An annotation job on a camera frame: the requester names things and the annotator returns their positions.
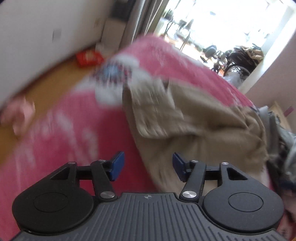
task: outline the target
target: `red box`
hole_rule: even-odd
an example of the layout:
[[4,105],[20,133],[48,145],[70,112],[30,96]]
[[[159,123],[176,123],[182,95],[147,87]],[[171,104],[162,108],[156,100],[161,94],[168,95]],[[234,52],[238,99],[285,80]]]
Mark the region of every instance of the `red box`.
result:
[[80,67],[100,65],[104,62],[104,58],[95,50],[82,51],[76,54],[76,59]]

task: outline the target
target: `black device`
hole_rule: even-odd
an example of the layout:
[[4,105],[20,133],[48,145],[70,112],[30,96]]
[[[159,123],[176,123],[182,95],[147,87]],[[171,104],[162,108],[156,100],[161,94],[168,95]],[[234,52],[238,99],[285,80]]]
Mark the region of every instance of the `black device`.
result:
[[135,5],[135,2],[136,0],[116,0],[113,5],[111,17],[127,22]]
[[[124,153],[78,167],[68,162],[23,191],[12,205],[21,232],[13,241],[284,241],[274,229],[281,198],[227,162],[209,167],[173,155],[181,194],[122,193],[114,181]],[[79,187],[92,180],[95,196]],[[205,180],[218,187],[202,196]]]
[[[254,43],[252,49],[261,50],[261,48]],[[241,78],[245,80],[259,64],[259,61],[252,59],[242,46],[236,46],[233,50],[227,50],[225,52],[225,57],[227,59],[227,64],[224,69],[224,76],[228,75],[227,72],[230,69],[236,68],[239,70]]]

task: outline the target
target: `silver screw head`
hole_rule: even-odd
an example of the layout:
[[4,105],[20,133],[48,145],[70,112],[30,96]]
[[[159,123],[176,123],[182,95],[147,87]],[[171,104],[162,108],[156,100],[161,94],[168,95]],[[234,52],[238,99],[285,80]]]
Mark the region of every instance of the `silver screw head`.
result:
[[105,199],[110,199],[115,197],[115,193],[114,192],[110,192],[110,191],[106,191],[106,192],[102,192],[100,194],[101,198],[105,198]]
[[186,198],[194,198],[197,196],[197,194],[194,191],[185,191],[182,193],[182,196]]

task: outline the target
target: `pink blanket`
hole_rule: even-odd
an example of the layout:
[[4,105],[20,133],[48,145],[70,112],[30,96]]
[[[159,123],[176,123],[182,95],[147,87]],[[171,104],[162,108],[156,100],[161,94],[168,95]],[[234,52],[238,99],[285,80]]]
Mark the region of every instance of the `pink blanket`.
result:
[[[170,44],[153,36],[138,39],[66,94],[0,167],[0,238],[7,241],[19,232],[11,212],[14,198],[68,161],[88,165],[122,150],[126,161],[113,183],[117,194],[156,192],[121,108],[123,83],[151,76],[190,82],[225,105],[252,106],[236,88]],[[82,186],[93,193],[88,181]]]

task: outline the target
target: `wooden furniture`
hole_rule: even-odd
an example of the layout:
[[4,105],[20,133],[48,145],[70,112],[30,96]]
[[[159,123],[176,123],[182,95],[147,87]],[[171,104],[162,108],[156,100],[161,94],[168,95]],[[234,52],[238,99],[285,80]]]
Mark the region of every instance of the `wooden furniture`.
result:
[[291,131],[291,127],[287,118],[284,116],[284,112],[282,111],[281,107],[275,101],[273,105],[269,108],[269,111],[274,112],[274,114],[279,118],[281,122],[281,126],[285,128],[287,131]]

